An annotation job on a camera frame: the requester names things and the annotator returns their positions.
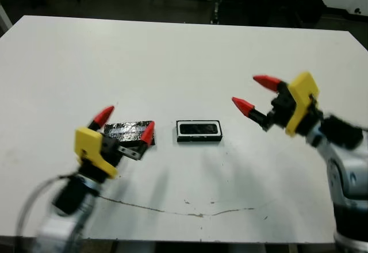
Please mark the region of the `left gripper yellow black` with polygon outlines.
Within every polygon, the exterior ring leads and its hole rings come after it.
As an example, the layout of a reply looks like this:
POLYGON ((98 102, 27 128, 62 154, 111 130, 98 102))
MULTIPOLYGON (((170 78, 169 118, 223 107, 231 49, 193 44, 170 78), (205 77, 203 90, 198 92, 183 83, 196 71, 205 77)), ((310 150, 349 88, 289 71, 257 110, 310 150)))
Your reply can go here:
POLYGON ((93 131, 101 129, 114 111, 114 106, 108 106, 100 111, 89 126, 75 131, 75 153, 80 167, 78 173, 98 183, 113 179, 117 175, 117 166, 122 157, 140 160, 152 144, 155 122, 151 121, 141 136, 140 146, 128 148, 122 146, 119 140, 93 131))

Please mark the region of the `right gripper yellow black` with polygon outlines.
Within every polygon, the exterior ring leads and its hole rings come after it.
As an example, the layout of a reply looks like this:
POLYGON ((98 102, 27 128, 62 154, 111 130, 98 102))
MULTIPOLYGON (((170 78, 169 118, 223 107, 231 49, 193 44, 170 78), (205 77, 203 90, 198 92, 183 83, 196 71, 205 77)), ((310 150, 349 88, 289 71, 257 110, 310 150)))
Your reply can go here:
POLYGON ((232 102, 263 130, 276 125, 283 128, 287 135, 307 135, 318 122, 319 89, 310 72, 302 72, 290 83, 269 75, 254 75, 253 80, 277 94, 271 101, 272 109, 268 114, 262 114, 241 98, 232 97, 232 102))

